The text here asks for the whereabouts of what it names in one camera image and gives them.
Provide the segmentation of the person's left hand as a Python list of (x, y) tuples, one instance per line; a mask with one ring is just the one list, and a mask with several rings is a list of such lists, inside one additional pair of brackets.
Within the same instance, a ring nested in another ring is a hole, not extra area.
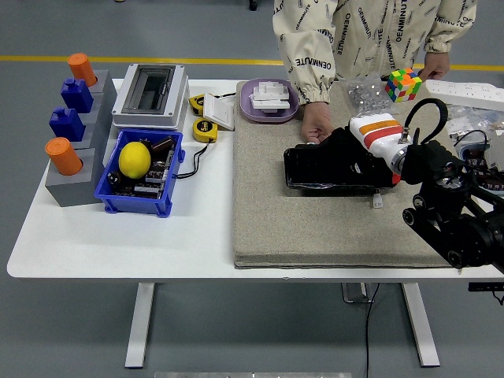
[(426, 53), (424, 67), (418, 73), (423, 80), (441, 80), (450, 71), (448, 53)]

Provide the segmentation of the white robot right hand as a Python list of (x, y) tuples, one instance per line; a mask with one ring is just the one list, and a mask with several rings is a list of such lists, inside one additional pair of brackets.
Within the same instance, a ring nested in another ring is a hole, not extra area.
[(389, 113), (353, 117), (349, 121), (351, 134), (375, 158), (383, 158), (395, 174), (402, 173), (402, 166), (411, 137), (403, 126)]

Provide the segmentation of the person's right hand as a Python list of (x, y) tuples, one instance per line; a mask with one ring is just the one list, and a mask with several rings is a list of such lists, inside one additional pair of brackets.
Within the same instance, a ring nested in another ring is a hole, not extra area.
[(333, 130), (328, 103), (311, 102), (304, 105), (301, 136), (307, 143), (322, 143)]

